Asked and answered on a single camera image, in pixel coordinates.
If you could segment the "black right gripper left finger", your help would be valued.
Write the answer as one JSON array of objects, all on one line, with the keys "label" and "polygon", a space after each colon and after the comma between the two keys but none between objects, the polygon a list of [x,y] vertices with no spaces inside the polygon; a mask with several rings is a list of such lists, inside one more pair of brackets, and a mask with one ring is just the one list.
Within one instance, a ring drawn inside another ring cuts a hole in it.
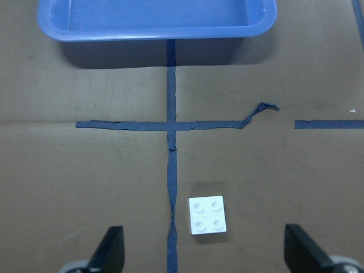
[{"label": "black right gripper left finger", "polygon": [[123,226],[108,228],[86,266],[87,272],[122,272],[125,265]]}]

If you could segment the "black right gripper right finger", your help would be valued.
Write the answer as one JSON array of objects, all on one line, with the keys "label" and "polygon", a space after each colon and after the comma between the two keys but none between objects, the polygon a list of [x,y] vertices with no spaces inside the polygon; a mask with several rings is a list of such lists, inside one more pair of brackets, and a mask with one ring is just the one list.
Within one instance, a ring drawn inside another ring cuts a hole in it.
[{"label": "black right gripper right finger", "polygon": [[286,224],[284,261],[291,272],[351,272],[348,262],[335,262],[298,224]]}]

